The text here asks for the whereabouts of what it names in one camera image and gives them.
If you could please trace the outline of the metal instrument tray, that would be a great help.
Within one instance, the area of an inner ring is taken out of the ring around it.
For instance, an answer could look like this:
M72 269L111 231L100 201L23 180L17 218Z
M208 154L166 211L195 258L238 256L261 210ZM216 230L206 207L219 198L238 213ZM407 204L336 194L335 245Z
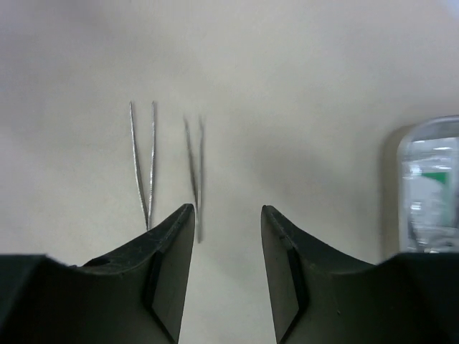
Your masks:
M412 126L397 148L401 252L458 252L458 116Z

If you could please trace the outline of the curved tip steel tweezers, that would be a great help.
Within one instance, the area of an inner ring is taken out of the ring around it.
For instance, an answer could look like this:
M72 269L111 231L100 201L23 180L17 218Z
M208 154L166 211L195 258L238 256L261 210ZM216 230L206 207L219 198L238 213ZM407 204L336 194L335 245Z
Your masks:
M184 117L184 129L186 135L186 151L189 162L189 175L191 190L194 197L195 206L195 234L196 241L201 244L204 240L204 181L205 181L205 129L204 121L199 117L199 143L198 151L193 151L191 141L191 130L189 120Z

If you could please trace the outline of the beige cloth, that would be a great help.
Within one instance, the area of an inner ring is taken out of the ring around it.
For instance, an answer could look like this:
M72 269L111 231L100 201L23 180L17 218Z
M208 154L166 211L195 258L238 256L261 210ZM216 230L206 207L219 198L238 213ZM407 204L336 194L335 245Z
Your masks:
M205 124L204 239L182 343L274 343L264 205L382 259L379 151L458 113L456 1L3 1L1 251L84 264L193 201L184 124Z

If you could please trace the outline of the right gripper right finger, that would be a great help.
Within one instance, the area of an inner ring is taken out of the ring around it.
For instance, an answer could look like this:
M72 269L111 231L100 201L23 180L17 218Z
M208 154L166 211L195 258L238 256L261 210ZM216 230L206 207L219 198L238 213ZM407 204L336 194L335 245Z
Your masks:
M458 341L456 253L399 253L370 264L267 205L261 237L278 343Z

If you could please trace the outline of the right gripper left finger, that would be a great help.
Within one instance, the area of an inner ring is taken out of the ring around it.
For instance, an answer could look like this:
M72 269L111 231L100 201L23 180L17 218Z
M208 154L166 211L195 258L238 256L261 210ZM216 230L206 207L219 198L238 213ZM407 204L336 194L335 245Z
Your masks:
M3 343L177 343L194 207L82 266L1 256Z

